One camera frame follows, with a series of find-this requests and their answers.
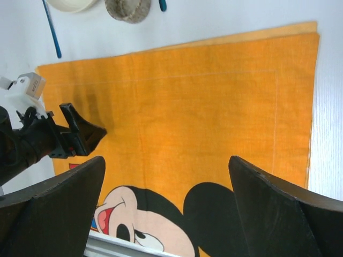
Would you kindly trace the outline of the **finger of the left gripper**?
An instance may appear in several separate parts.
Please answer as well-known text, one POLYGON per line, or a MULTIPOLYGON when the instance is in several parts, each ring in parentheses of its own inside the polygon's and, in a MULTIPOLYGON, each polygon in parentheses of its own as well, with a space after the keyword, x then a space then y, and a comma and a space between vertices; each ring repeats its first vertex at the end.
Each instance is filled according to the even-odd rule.
POLYGON ((89 156, 107 135, 107 130, 83 119, 71 103, 59 107, 68 124, 59 131, 70 156, 89 156))

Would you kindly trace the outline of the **cream round plate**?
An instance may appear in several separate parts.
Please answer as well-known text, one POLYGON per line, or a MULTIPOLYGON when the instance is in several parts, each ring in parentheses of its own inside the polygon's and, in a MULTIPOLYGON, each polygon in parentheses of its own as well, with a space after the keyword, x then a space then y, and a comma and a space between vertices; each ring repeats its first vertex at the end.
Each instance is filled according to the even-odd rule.
POLYGON ((92 7, 97 0, 47 0, 53 8, 68 13, 85 11, 92 7))

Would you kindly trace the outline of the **orange Mickey Mouse cloth placemat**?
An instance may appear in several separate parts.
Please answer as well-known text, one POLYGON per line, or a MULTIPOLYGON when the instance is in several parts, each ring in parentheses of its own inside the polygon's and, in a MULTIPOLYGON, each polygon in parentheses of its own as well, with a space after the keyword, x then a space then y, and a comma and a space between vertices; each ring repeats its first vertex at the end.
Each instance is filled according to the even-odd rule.
POLYGON ((56 123, 72 103, 108 132, 92 230, 178 256, 247 256, 229 159, 306 186, 318 44, 305 22, 39 66, 56 123))

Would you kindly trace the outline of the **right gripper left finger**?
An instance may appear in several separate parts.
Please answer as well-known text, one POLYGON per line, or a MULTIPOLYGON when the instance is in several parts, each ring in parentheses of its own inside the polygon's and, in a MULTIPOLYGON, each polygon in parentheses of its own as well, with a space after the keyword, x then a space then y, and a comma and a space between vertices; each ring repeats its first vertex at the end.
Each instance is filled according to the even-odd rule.
POLYGON ((96 156, 1 196, 1 256, 83 256, 105 169, 96 156))

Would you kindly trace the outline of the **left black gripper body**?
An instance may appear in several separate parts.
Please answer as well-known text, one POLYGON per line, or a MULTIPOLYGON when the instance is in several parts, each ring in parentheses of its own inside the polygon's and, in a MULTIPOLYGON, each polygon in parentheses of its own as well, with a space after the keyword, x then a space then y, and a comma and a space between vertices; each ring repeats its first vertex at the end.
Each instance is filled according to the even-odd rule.
POLYGON ((88 155, 88 147, 80 134, 57 125, 52 112, 39 118, 35 109, 27 109, 24 114, 17 111, 17 115, 23 125, 16 130, 19 143, 16 147, 17 163, 28 168, 45 156, 65 159, 88 155))

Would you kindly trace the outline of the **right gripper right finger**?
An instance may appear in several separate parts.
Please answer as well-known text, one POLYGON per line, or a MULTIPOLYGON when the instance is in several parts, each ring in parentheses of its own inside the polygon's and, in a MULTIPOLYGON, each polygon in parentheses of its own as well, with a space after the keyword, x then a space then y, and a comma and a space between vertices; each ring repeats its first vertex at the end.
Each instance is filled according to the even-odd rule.
POLYGON ((342 256, 342 201, 239 156, 230 158, 229 174, 250 256, 342 256))

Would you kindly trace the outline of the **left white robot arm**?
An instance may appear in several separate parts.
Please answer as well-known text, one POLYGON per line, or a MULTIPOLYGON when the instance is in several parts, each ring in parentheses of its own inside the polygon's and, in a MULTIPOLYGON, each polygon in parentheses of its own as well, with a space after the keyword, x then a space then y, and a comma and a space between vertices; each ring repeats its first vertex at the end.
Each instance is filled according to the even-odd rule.
POLYGON ((103 127, 82 118, 71 103, 60 109, 68 126, 53 120, 53 112, 40 115, 37 108, 28 107, 18 114, 22 128, 13 129, 5 108, 1 108, 1 184, 4 185, 45 156, 67 159, 89 156, 107 135, 103 127))

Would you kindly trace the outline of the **small speckled stone cup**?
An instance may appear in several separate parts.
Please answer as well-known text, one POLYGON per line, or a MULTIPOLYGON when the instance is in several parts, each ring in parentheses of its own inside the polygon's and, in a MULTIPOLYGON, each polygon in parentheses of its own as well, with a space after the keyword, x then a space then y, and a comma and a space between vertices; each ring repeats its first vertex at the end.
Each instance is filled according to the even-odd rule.
POLYGON ((148 16, 151 2, 151 0, 105 0, 105 7, 115 20, 137 24, 148 16))

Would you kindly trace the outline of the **blue metallic spoon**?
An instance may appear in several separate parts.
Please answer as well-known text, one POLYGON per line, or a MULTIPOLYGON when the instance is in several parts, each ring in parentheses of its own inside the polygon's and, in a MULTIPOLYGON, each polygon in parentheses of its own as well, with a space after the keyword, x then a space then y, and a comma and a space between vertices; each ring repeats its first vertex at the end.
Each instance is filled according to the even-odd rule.
POLYGON ((167 10, 166 0, 159 0, 159 6, 160 6, 160 10, 162 12, 165 12, 167 10))

